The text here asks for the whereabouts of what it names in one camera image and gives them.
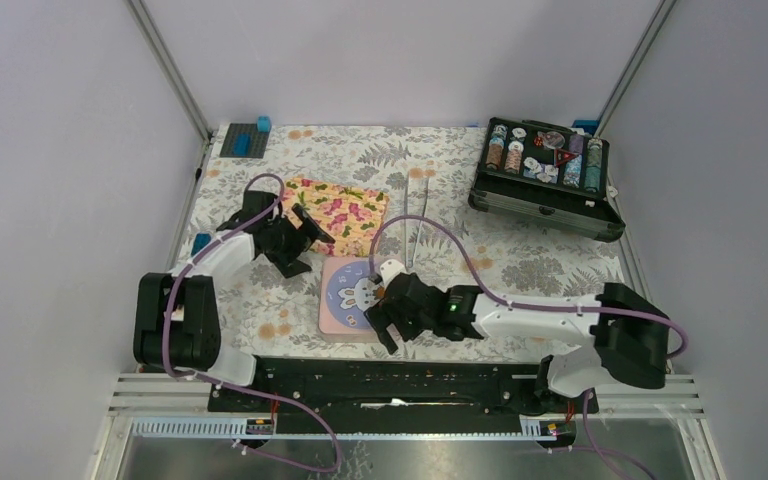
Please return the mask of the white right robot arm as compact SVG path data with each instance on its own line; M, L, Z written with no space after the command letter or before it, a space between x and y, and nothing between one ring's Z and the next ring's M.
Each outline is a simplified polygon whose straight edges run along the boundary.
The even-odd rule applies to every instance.
M535 402L549 412L605 384L658 390L666 383L668 318L621 283L578 297L497 296L478 285L441 290L399 273L364 314L389 353L398 339L424 332L453 342L522 337L572 345L544 359L543 378L533 386Z

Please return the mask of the silver metal tin lid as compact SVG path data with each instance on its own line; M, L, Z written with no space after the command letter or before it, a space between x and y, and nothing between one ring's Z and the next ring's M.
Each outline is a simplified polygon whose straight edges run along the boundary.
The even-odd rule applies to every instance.
M327 257L323 264L318 329L331 343L377 343L365 312L383 288L370 280L366 258Z

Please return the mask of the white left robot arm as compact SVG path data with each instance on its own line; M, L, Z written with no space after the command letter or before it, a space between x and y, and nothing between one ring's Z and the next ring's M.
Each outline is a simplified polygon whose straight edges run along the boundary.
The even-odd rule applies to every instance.
M143 365L175 376L204 374L233 384L232 398L248 411L269 401L270 385L256 375L254 355L221 339L217 283L263 257L285 278L311 271L303 254L316 244L332 247L329 221L315 219L301 204L284 209L275 193L253 190L221 223L207 244L186 261L139 281L133 355Z

